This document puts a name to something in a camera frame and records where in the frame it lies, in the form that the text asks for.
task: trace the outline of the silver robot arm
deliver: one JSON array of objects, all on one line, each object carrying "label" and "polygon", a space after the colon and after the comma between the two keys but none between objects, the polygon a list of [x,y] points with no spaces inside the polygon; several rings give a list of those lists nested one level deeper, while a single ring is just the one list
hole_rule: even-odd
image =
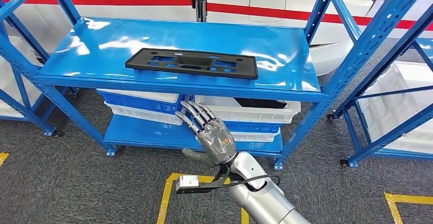
[{"label": "silver robot arm", "polygon": [[[203,104],[182,102],[192,115],[195,125],[187,116],[177,112],[194,132],[205,153],[184,148],[182,153],[189,159],[202,162],[220,171],[209,184],[202,184],[198,176],[181,176],[176,181],[176,193],[203,193],[228,187],[232,199],[258,224],[307,224],[295,207],[285,198],[282,190],[267,175],[260,164],[247,152],[237,152],[234,139],[222,120]],[[223,185],[227,178],[230,184]]]}]

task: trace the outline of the white plastic bin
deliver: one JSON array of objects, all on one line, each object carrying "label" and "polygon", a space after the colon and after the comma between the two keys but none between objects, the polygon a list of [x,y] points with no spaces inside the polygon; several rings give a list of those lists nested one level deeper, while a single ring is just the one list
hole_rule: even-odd
[{"label": "white plastic bin", "polygon": [[155,101],[161,101],[166,103],[176,103],[179,94],[171,94],[171,93],[156,93],[156,92],[145,92],[145,91],[133,91],[133,90],[110,90],[110,89],[97,89],[103,92],[121,94],[121,95],[129,95],[138,98],[150,99]]},{"label": "white plastic bin", "polygon": [[[35,55],[31,51],[31,48],[28,46],[26,42],[24,42],[20,37],[9,36],[10,42],[13,44],[15,48],[17,48],[32,64],[42,66],[42,64],[36,59]],[[42,95],[42,92],[39,91],[30,81],[28,81],[24,76],[22,77],[22,81],[24,87],[27,92],[27,96],[29,97],[30,104],[35,105],[36,101]],[[24,105],[22,101],[21,94],[18,89],[18,85],[15,80],[15,76],[13,75],[11,65],[0,56],[0,89],[6,92],[8,95],[13,97],[16,101]],[[0,100],[0,115],[3,116],[12,116],[12,117],[24,117],[18,111],[10,107],[8,104]]]},{"label": "white plastic bin", "polygon": [[176,115],[172,115],[172,114],[159,113],[159,112],[154,112],[154,111],[144,110],[139,108],[124,107],[124,106],[113,105],[108,103],[105,103],[105,105],[110,107],[114,114],[118,114],[122,116],[145,119],[145,120],[161,122],[161,123],[169,123],[171,125],[176,125],[176,126],[180,126],[183,124],[183,121],[181,119],[179,119]]},{"label": "white plastic bin", "polygon": [[230,132],[235,141],[273,142],[277,133]]},{"label": "white plastic bin", "polygon": [[[433,72],[425,63],[394,62],[365,94],[433,85]],[[433,103],[431,90],[358,100],[372,141],[382,137]],[[388,144],[385,148],[433,153],[433,120]]]},{"label": "white plastic bin", "polygon": [[283,109],[242,107],[234,98],[196,95],[196,102],[203,103],[224,121],[291,123],[301,111],[300,102],[286,101]]}]

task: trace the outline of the blue shelf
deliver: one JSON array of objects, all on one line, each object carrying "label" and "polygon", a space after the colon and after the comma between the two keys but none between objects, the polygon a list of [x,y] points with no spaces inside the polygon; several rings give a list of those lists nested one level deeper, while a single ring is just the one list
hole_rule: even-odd
[{"label": "blue shelf", "polygon": [[[175,126],[138,118],[113,115],[103,143],[125,146],[146,146],[170,149],[203,148],[186,125]],[[281,134],[273,142],[237,142],[236,149],[255,156],[279,157],[282,150]]]},{"label": "blue shelf", "polygon": [[[143,47],[255,56],[257,80],[125,68]],[[303,29],[81,17],[40,70],[50,85],[321,101]]]}]

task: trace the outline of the yellow floor marking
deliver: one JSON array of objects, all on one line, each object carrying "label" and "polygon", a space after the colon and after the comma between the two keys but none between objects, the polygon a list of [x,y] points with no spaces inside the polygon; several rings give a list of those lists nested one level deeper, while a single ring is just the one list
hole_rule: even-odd
[{"label": "yellow floor marking", "polygon": [[9,156],[9,153],[0,153],[0,167],[2,166],[4,160]]},{"label": "yellow floor marking", "polygon": [[[186,174],[172,173],[165,181],[164,191],[162,193],[161,205],[159,207],[158,219],[156,220],[156,224],[165,223],[165,216],[167,215],[167,208],[169,206],[170,195],[172,192],[172,185],[182,175],[186,175]],[[210,183],[212,182],[212,180],[213,180],[212,176],[199,176],[199,182],[202,183]],[[228,184],[228,183],[230,183],[229,179],[227,179],[224,184]],[[240,210],[240,220],[241,220],[241,224],[250,223],[248,213],[243,208],[241,208]]]},{"label": "yellow floor marking", "polygon": [[414,196],[414,195],[401,195],[390,194],[383,192],[387,199],[388,206],[390,207],[391,214],[393,215],[395,224],[403,224],[400,213],[398,213],[397,205],[395,203],[408,203],[408,204],[423,204],[433,205],[433,196]]}]

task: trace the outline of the black plastic panel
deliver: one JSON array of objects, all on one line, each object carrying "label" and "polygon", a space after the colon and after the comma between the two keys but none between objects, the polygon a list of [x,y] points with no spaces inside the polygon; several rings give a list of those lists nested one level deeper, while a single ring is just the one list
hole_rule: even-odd
[{"label": "black plastic panel", "polygon": [[221,53],[143,48],[128,59],[125,66],[252,80],[258,78],[255,57]]}]

